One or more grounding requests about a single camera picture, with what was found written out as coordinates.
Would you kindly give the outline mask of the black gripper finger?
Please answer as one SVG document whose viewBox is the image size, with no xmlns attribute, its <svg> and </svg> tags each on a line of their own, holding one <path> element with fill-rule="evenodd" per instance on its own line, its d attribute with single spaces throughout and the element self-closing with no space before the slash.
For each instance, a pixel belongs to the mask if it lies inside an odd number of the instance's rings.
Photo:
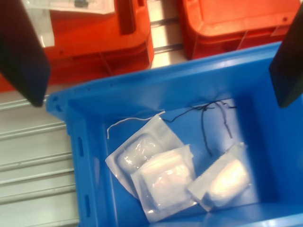
<svg viewBox="0 0 303 227">
<path fill-rule="evenodd" d="M 51 67 L 20 0 L 0 2 L 0 72 L 33 106 L 43 105 Z"/>
<path fill-rule="evenodd" d="M 303 93 L 303 7 L 289 27 L 269 72 L 279 107 L 288 107 Z"/>
</svg>

